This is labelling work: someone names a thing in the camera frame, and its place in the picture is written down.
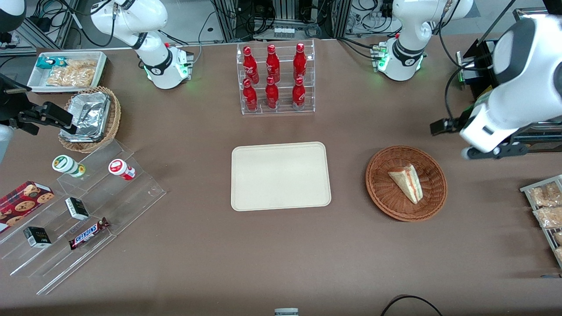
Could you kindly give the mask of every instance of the wicker basket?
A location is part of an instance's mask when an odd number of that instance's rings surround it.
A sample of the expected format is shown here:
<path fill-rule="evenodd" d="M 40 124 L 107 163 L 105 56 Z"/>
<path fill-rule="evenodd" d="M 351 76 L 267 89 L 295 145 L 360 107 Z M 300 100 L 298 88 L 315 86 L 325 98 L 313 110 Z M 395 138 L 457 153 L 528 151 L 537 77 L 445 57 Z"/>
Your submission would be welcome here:
<path fill-rule="evenodd" d="M 80 91 L 79 93 L 94 93 L 94 92 L 106 93 L 111 98 L 110 112 L 107 117 L 104 136 L 102 140 L 97 143 L 71 143 L 65 141 L 60 136 L 58 136 L 58 140 L 68 150 L 79 151 L 83 154 L 89 154 L 92 151 L 96 150 L 96 148 L 98 148 L 99 146 L 103 145 L 105 142 L 112 140 L 115 137 L 115 134 L 117 134 L 117 130 L 119 129 L 119 120 L 121 119 L 121 105 L 119 104 L 119 100 L 117 100 L 115 94 L 111 90 L 105 87 L 95 87 L 84 91 Z M 66 103 L 65 110 L 68 110 L 69 106 L 70 106 L 70 100 Z"/>
<path fill-rule="evenodd" d="M 413 204 L 388 175 L 396 167 L 413 164 L 423 198 Z M 377 152 L 365 173 L 367 191 L 375 204 L 389 216 L 405 222 L 427 220 L 437 214 L 447 198 L 447 180 L 435 159 L 409 146 L 391 146 Z"/>

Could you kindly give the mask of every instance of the coca-cola bottle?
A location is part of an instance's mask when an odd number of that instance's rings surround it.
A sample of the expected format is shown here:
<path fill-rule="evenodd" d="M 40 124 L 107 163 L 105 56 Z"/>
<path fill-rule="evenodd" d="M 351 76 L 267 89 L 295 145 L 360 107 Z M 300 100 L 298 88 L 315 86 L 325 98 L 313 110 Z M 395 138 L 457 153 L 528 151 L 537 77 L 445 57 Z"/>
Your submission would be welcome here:
<path fill-rule="evenodd" d="M 252 84 L 258 84 L 260 76 L 257 74 L 257 63 L 256 59 L 252 56 L 252 50 L 250 47 L 245 46 L 242 51 L 244 52 L 244 72 L 246 77 L 252 81 Z"/>
<path fill-rule="evenodd" d="M 272 76 L 275 83 L 281 80 L 281 70 L 279 68 L 279 57 L 275 53 L 275 45 L 268 45 L 268 59 L 265 61 L 268 67 L 268 76 Z"/>
<path fill-rule="evenodd" d="M 268 77 L 268 86 L 265 87 L 265 95 L 268 98 L 268 107 L 272 110 L 276 110 L 279 106 L 279 89 L 275 85 L 273 76 Z"/>
<path fill-rule="evenodd" d="M 248 108 L 248 111 L 250 112 L 257 111 L 256 90 L 252 87 L 252 83 L 248 78 L 244 78 L 242 84 L 244 85 L 244 90 L 242 90 L 242 94 L 244 95 L 244 103 L 246 103 L 246 107 Z"/>
<path fill-rule="evenodd" d="M 302 85 L 302 77 L 298 77 L 294 81 L 293 87 L 293 109 L 300 111 L 305 108 L 305 87 Z"/>
<path fill-rule="evenodd" d="M 303 77 L 306 74 L 306 55 L 305 45 L 303 43 L 297 44 L 297 53 L 293 59 L 293 77 L 296 80 L 298 77 Z"/>

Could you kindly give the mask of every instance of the brown table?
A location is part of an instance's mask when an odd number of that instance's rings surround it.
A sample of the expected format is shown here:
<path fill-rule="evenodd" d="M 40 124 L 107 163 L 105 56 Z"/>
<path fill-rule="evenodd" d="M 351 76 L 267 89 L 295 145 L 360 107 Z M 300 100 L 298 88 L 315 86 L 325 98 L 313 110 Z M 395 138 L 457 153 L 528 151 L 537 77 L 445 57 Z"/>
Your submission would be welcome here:
<path fill-rule="evenodd" d="M 456 51 L 474 36 L 446 40 Z M 0 314 L 271 315 L 295 306 L 303 316 L 377 315 L 399 294 L 422 296 L 445 315 L 555 314 L 562 281 L 539 276 L 559 270 L 518 188 L 560 174 L 561 156 L 465 161 L 458 135 L 431 137 L 454 66 L 436 38 L 427 52 L 400 83 L 337 41 L 317 40 L 316 113 L 257 118 L 240 113 L 235 45 L 205 47 L 193 80 L 170 91 L 146 79 L 132 50 L 105 51 L 103 83 L 123 108 L 117 139 L 169 193 L 47 296 L 2 271 Z M 450 93 L 459 114 L 470 92 Z M 68 96 L 31 99 L 63 105 Z M 16 133 L 0 192 L 53 182 L 58 154 L 83 157 L 56 134 Z M 233 148 L 307 141 L 326 145 L 330 205 L 230 207 Z M 369 158 L 399 144 L 428 152 L 447 176 L 446 205 L 427 222 L 397 222 L 366 192 Z"/>

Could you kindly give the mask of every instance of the acrylic bottle rack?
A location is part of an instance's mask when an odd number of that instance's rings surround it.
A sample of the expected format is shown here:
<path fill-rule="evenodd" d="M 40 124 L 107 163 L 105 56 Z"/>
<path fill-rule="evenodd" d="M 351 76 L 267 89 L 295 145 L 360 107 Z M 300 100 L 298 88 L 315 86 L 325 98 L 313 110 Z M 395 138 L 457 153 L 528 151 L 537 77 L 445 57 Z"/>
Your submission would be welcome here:
<path fill-rule="evenodd" d="M 277 83 L 279 88 L 279 106 L 276 110 L 272 110 L 267 105 L 267 99 L 265 96 L 265 87 L 267 86 L 266 78 L 268 77 L 268 71 L 266 68 L 265 61 L 268 57 L 268 44 L 263 42 L 254 43 L 243 43 L 238 44 L 237 54 L 236 54 L 236 66 L 238 69 L 238 89 L 240 90 L 240 104 L 242 109 L 242 114 L 277 114 L 277 113 L 301 113 L 301 112 L 314 112 L 316 109 L 315 104 L 315 51 L 314 51 L 314 41 L 313 40 L 301 40 L 301 41 L 280 41 L 273 42 L 275 44 L 275 50 L 280 62 L 280 72 L 281 80 Z M 306 89 L 305 94 L 305 107 L 301 111 L 295 111 L 293 109 L 293 87 L 294 87 L 294 77 L 293 77 L 293 59 L 296 53 L 297 43 L 303 43 L 305 45 L 305 55 L 306 55 L 306 75 L 304 76 L 303 86 Z M 252 49 L 252 55 L 257 62 L 257 72 L 260 76 L 260 81 L 258 84 L 253 85 L 257 93 L 257 111 L 250 112 L 246 107 L 244 102 L 244 97 L 242 90 L 244 86 L 242 85 L 242 80 L 246 77 L 244 72 L 244 54 L 242 53 L 242 48 L 249 46 Z"/>
<path fill-rule="evenodd" d="M 117 158 L 135 169 L 132 180 L 108 172 L 109 162 Z M 2 265 L 11 276 L 28 277 L 38 295 L 51 292 L 166 194 L 135 161 L 133 152 L 116 140 L 98 148 L 81 163 L 86 167 L 82 177 L 59 177 L 50 185 L 55 198 L 0 234 Z M 69 196 L 84 202 L 90 213 L 87 220 L 70 216 L 65 204 Z M 68 241 L 103 217 L 111 225 L 71 250 Z M 45 249 L 30 247 L 23 233 L 27 226 L 43 227 L 52 245 Z"/>

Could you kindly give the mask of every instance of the sandwich slice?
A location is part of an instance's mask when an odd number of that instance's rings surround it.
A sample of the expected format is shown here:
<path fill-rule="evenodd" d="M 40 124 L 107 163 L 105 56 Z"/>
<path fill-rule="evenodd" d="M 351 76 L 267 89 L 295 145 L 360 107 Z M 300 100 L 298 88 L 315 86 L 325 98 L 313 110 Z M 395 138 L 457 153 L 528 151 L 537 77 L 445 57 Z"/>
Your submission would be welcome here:
<path fill-rule="evenodd" d="M 412 203 L 417 204 L 423 198 L 420 179 L 413 165 L 410 164 L 402 168 L 393 168 L 388 171 L 388 175 L 398 184 L 402 192 L 404 192 Z"/>

